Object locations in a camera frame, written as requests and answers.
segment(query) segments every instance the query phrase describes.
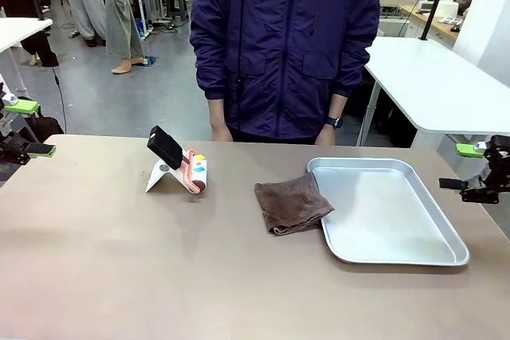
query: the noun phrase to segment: jacket sleeve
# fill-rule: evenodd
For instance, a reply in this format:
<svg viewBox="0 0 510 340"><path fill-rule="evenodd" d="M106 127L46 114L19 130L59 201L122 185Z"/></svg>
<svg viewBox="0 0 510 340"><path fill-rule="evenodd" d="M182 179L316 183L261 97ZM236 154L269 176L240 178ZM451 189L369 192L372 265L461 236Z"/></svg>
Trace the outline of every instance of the jacket sleeve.
<svg viewBox="0 0 510 340"><path fill-rule="evenodd" d="M193 0L190 42L197 57L197 83L208 100L225 98L226 0Z"/></svg>
<svg viewBox="0 0 510 340"><path fill-rule="evenodd" d="M334 93L348 97L361 83L363 66L370 59L366 51L372 45L379 26L379 0L351 0Z"/></svg>

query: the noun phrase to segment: brown towel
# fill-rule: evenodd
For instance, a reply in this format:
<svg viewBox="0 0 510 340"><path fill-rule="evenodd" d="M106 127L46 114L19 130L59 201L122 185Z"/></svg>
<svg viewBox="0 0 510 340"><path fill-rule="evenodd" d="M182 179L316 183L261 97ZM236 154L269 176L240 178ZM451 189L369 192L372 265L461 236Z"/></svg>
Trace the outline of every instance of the brown towel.
<svg viewBox="0 0 510 340"><path fill-rule="evenodd" d="M282 183L257 183L255 194L265 225L275 235L302 231L334 210L319 194L312 173Z"/></svg>

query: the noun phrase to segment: gray floor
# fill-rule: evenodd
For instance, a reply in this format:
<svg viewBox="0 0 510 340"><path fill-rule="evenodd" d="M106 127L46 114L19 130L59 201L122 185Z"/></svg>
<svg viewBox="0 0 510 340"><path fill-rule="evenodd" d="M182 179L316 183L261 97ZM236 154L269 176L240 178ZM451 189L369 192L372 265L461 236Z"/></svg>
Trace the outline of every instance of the gray floor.
<svg viewBox="0 0 510 340"><path fill-rule="evenodd" d="M132 73L114 76L115 58L104 47L88 48L80 37L69 39L72 22L69 10L53 0L49 13L54 25L50 44L59 56L56 73L61 82L67 116L67 132L81 135L147 137L156 124L177 140L210 138L207 104L194 77L194 54L189 44L189 26L177 33L151 35L145 42L146 53L158 57L151 68L135 68ZM61 98L51 68L28 66L29 56L15 49L22 78L30 95L43 106L43 112L58 118L63 125ZM7 84L16 84L6 54L0 54L0 73ZM339 145L355 145L360 120L346 118L338 135ZM391 146L384 135L369 134L367 144ZM12 171L0 166L0 181ZM510 234L510 197L487 210L505 233Z"/></svg>

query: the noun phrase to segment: wristwatch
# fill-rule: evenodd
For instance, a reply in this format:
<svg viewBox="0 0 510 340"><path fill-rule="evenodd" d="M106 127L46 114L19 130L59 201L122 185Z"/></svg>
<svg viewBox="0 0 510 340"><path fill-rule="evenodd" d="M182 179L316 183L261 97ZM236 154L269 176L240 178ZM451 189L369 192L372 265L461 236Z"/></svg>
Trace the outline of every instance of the wristwatch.
<svg viewBox="0 0 510 340"><path fill-rule="evenodd" d="M332 117L328 117L328 119L326 120L326 124L331 125L335 129L340 129L342 127L343 120L342 119L333 119Z"/></svg>

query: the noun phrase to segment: hand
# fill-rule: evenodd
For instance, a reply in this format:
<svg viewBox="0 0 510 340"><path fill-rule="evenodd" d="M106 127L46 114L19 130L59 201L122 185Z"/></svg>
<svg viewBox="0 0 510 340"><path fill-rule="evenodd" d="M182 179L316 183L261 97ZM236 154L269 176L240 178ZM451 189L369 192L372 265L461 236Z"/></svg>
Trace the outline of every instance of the hand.
<svg viewBox="0 0 510 340"><path fill-rule="evenodd" d="M225 124L220 125L219 127L212 126L212 128L213 128L213 141L219 141L221 143L233 142L229 128Z"/></svg>
<svg viewBox="0 0 510 340"><path fill-rule="evenodd" d="M331 125L324 125L316 139L316 145L333 147L335 145L335 128Z"/></svg>

